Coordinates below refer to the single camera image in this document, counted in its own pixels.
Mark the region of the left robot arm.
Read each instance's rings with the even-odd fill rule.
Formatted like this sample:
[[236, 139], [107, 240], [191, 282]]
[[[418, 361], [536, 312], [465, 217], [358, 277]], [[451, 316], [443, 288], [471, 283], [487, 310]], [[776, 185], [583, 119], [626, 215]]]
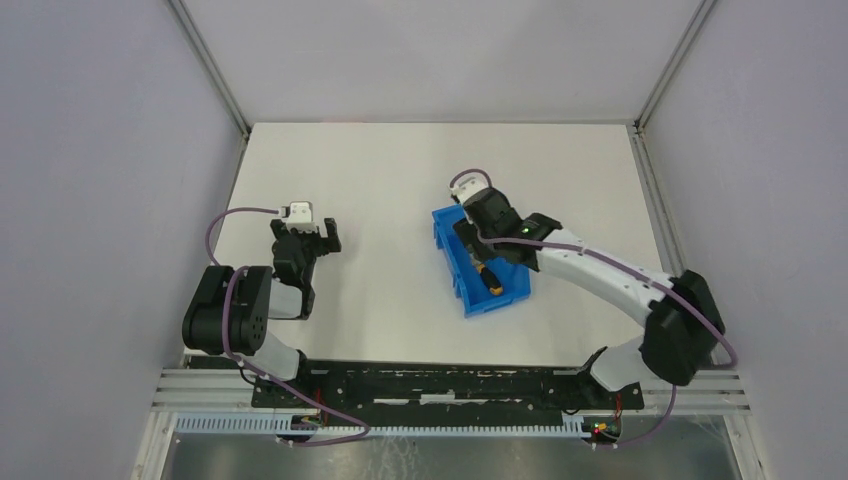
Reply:
[[317, 259], [342, 250], [334, 218], [322, 228], [271, 222], [270, 266], [250, 266], [234, 279], [231, 266], [209, 266], [182, 323], [184, 345], [227, 356], [260, 376], [297, 377], [305, 355], [269, 333], [272, 320], [306, 320], [313, 311]]

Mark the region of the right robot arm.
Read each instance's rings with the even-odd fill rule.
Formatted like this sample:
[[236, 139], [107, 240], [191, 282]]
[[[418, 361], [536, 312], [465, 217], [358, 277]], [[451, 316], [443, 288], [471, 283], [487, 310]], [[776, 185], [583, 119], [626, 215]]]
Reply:
[[604, 390], [617, 392], [651, 376], [687, 386], [723, 340], [723, 321], [700, 274], [673, 276], [589, 248], [551, 217], [520, 216], [501, 191], [477, 180], [450, 192], [464, 212], [454, 229], [476, 259], [503, 259], [568, 281], [642, 327], [641, 337], [603, 347], [584, 364]]

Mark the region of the orange black handled screwdriver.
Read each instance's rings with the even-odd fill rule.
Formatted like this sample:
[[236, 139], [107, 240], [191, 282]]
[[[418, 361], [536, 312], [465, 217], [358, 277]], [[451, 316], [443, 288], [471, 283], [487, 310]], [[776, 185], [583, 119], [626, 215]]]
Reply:
[[493, 296], [502, 295], [503, 286], [494, 272], [486, 264], [474, 258], [471, 259], [471, 263], [488, 292]]

